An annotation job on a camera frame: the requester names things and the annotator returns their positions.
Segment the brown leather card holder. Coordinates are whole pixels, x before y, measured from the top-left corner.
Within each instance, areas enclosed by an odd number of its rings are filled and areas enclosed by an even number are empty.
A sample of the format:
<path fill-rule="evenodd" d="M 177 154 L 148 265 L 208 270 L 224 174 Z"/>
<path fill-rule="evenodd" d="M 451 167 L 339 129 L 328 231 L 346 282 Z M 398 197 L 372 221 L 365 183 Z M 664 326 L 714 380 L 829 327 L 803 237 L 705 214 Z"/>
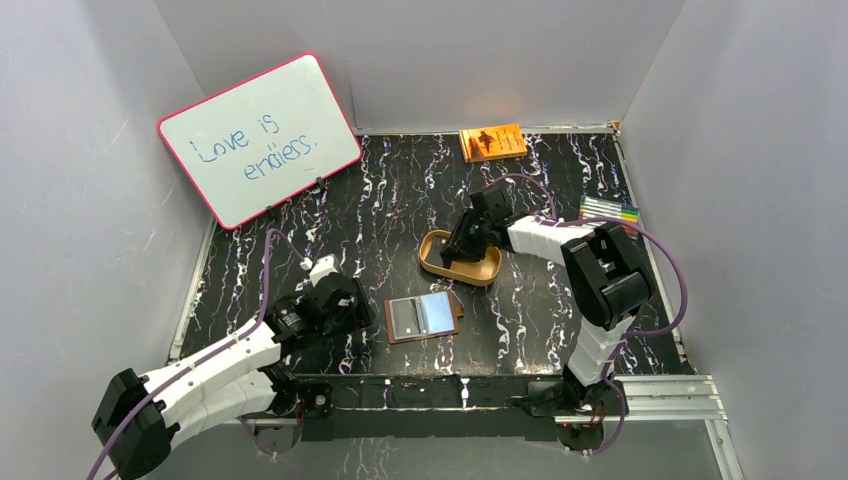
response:
<path fill-rule="evenodd" d="M 386 300 L 384 310 L 390 344 L 455 335 L 464 316 L 450 291 Z"/>

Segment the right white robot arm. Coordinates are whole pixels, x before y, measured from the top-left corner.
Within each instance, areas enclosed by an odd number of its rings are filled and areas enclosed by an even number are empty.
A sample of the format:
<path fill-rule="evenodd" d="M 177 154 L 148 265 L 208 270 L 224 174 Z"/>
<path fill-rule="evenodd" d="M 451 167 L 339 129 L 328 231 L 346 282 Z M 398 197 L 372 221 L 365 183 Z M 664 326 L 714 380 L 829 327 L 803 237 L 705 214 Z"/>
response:
<path fill-rule="evenodd" d="M 442 266 L 479 263 L 491 248 L 563 266 L 581 326 L 559 391 L 571 411 L 590 413 L 610 384 L 614 353 L 655 292 L 630 237 L 633 227 L 611 217 L 567 222 L 518 213 L 504 190 L 495 186 L 470 199 L 470 207 L 438 249 Z"/>

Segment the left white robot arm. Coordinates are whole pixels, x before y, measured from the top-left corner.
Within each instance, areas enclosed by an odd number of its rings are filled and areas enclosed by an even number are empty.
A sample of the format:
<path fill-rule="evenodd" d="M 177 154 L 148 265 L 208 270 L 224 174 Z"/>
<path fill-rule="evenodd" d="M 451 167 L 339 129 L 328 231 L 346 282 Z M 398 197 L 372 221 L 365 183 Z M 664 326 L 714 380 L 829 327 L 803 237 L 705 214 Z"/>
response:
<path fill-rule="evenodd" d="M 324 338 L 371 325 L 373 310 L 360 280 L 336 271 L 319 275 L 305 292 L 265 303 L 260 315 L 232 335 L 157 370 L 114 375 L 92 420 L 115 476 L 139 479 L 185 440 L 255 413 L 304 414 L 324 387 L 306 387 L 285 357 Z"/>

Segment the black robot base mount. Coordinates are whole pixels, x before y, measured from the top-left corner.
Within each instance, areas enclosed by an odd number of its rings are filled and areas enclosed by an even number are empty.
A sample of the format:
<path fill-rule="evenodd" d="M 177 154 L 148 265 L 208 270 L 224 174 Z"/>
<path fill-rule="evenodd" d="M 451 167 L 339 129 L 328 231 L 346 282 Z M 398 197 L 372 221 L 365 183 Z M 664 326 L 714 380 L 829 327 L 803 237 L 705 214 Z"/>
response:
<path fill-rule="evenodd" d="M 296 399 L 247 414 L 260 431 L 292 427 L 304 442 L 365 437 L 496 438 L 593 450 L 628 413 L 621 382 L 586 402 L 561 396 L 562 376 L 300 375 Z"/>

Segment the gold oval tin tray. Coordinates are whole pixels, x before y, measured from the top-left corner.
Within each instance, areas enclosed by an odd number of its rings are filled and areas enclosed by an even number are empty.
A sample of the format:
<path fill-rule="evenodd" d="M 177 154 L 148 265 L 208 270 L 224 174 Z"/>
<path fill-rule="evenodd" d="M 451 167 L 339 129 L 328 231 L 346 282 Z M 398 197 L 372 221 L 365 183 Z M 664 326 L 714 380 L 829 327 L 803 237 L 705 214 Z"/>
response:
<path fill-rule="evenodd" d="M 424 271 L 439 277 L 455 280 L 476 287 L 487 287 L 494 283 L 500 272 L 502 253 L 495 247 L 488 247 L 480 261 L 457 260 L 450 267 L 444 267 L 440 251 L 450 238 L 445 230 L 428 232 L 418 249 L 419 263 Z"/>

